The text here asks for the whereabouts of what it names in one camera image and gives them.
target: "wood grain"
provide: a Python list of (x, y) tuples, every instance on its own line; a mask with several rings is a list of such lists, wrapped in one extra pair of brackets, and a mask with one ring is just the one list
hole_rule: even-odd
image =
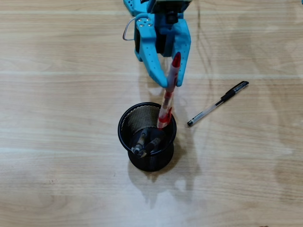
[(116, 132), (163, 92), (122, 40), (122, 0), (0, 4), (0, 226), (303, 226), (299, 0), (191, 4), (175, 155), (157, 173), (136, 169)]

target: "black pen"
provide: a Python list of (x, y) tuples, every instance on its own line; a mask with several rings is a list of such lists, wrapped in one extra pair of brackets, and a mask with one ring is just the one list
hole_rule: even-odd
[(226, 92), (226, 94), (223, 97), (221, 97), (221, 100), (219, 102), (217, 102), (216, 104), (214, 104), (211, 107), (208, 107), (205, 111), (199, 113), (196, 117), (194, 117), (189, 122), (187, 122), (188, 126), (189, 127), (193, 126), (197, 121), (199, 121), (200, 119), (202, 119), (203, 117), (208, 115), (211, 111), (213, 111), (215, 108), (217, 108), (222, 103), (225, 103), (226, 101), (228, 101), (235, 94), (237, 94), (239, 91), (241, 91), (243, 88), (245, 88), (248, 84), (249, 84), (249, 82), (242, 81), (241, 83), (234, 86), (232, 89), (230, 89), (228, 92)]

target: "metal wire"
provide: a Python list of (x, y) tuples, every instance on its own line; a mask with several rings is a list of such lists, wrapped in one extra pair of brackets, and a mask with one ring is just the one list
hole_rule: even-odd
[(136, 19), (136, 17), (132, 18), (132, 19), (127, 23), (127, 25), (126, 25), (126, 27), (125, 27), (125, 30), (124, 30), (124, 32), (123, 32), (123, 39), (124, 39), (125, 41), (132, 41), (132, 40), (134, 40), (134, 39), (126, 39), (126, 32), (127, 32), (127, 30), (128, 30), (128, 26), (130, 25), (130, 23), (131, 23), (133, 20), (135, 20), (135, 19)]

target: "black mesh pen holder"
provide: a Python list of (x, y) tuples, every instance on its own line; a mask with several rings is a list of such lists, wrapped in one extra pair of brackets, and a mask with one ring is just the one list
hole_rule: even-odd
[(174, 154), (174, 140), (177, 125), (174, 117), (163, 131), (166, 135), (161, 148), (145, 157), (139, 158), (131, 151), (136, 133), (144, 128), (156, 128), (161, 105), (157, 103), (140, 103), (129, 108), (121, 117), (118, 125), (118, 136), (128, 152), (132, 164), (143, 171), (153, 172), (165, 167)]

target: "gripper jaw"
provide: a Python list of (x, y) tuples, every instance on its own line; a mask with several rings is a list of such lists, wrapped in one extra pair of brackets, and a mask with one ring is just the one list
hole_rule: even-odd
[(181, 67), (177, 82), (177, 86), (180, 87), (183, 83), (191, 44), (190, 33), (186, 21), (180, 19), (178, 23), (174, 24), (172, 28), (172, 32), (174, 33), (172, 43), (165, 43), (165, 48), (172, 46), (168, 48), (171, 49), (168, 53), (163, 53), (156, 49), (157, 34), (154, 27), (153, 14), (142, 13), (137, 15), (135, 29), (135, 54), (139, 61), (143, 61), (150, 77), (161, 87), (167, 87), (168, 82), (165, 73), (161, 68), (157, 53), (161, 53), (163, 56), (165, 55), (165, 57), (174, 57), (177, 52), (181, 53)]

